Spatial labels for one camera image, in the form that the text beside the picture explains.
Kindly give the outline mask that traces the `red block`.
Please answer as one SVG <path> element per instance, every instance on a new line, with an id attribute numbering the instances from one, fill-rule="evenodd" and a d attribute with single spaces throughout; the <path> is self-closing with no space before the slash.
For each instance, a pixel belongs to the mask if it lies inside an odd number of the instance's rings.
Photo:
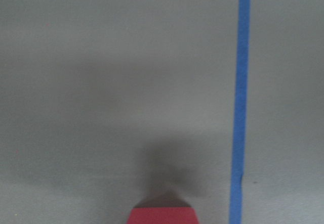
<path id="1" fill-rule="evenodd" d="M 195 209 L 176 192 L 148 197 L 134 206 L 127 224 L 199 224 Z"/>

